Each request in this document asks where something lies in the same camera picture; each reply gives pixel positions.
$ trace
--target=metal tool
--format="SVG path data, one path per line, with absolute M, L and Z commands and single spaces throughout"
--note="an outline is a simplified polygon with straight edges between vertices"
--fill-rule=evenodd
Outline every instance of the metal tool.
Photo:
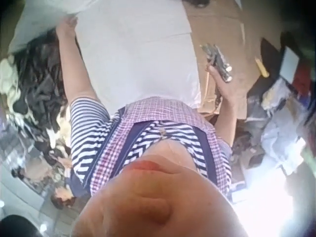
M 207 54 L 207 62 L 217 69 L 224 82 L 231 82 L 233 79 L 232 75 L 230 74 L 230 72 L 232 71 L 232 67 L 227 63 L 219 47 L 216 45 L 211 46 L 208 43 L 206 45 L 201 45 L 201 48 Z M 217 86 L 215 88 L 215 95 L 215 108 L 217 109 L 222 101 L 222 95 L 219 92 Z

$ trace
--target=lips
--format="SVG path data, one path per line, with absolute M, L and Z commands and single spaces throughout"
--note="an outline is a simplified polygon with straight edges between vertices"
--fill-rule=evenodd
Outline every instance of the lips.
M 158 172 L 170 174 L 170 172 L 162 168 L 161 165 L 150 160 L 134 161 L 131 164 L 127 165 L 123 169 L 123 172 L 131 171 L 131 170 L 158 171 Z

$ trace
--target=yellow object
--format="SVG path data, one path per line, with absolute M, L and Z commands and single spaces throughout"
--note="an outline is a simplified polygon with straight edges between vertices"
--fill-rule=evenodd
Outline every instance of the yellow object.
M 255 61 L 258 65 L 258 68 L 261 72 L 261 75 L 264 77 L 264 78 L 268 78 L 270 76 L 270 74 L 268 73 L 267 69 L 265 68 L 265 66 L 263 65 L 263 63 L 260 61 L 259 58 L 255 58 Z

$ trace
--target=cardboard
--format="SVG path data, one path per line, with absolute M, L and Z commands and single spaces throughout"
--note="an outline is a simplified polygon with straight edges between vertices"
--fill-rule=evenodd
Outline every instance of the cardboard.
M 261 59 L 261 38 L 265 37 L 275 47 L 279 47 L 281 26 L 275 22 L 278 20 L 278 14 L 267 6 L 254 6 L 250 0 L 242 1 L 242 9 L 234 0 L 212 0 L 210 5 L 203 9 L 194 8 L 184 2 L 184 7 L 192 29 L 201 86 L 202 106 L 198 111 L 206 115 L 218 113 L 214 111 L 215 83 L 210 78 L 206 88 L 206 55 L 200 48 L 200 45 L 205 43 L 217 44 L 233 67 L 234 79 L 231 83 L 236 88 L 239 100 L 237 118 L 245 119 L 246 94 L 260 75 L 255 57 Z

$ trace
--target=white fabric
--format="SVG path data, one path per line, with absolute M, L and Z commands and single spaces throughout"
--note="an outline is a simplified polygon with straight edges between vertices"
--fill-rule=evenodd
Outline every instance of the white fabric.
M 26 1 L 11 52 L 65 15 L 60 8 L 45 4 L 57 0 L 36 6 L 35 1 L 39 0 Z M 199 107 L 198 67 L 190 24 L 180 0 L 79 2 L 76 10 L 90 6 L 78 14 L 80 49 L 92 84 L 111 115 L 128 103 L 150 96 Z M 71 11 L 68 5 L 66 12 L 76 10 Z

